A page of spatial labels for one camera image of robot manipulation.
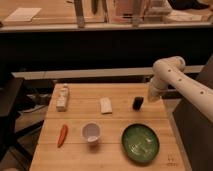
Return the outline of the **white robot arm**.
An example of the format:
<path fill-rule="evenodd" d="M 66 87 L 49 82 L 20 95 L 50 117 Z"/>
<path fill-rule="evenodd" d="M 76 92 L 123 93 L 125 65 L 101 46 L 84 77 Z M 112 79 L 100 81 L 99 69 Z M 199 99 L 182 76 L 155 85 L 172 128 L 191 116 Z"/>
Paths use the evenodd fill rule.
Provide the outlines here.
<path fill-rule="evenodd" d="M 180 56 L 162 58 L 153 64 L 154 76 L 149 82 L 148 100 L 157 101 L 172 85 L 201 113 L 213 120 L 213 89 L 183 73 L 185 61 Z"/>

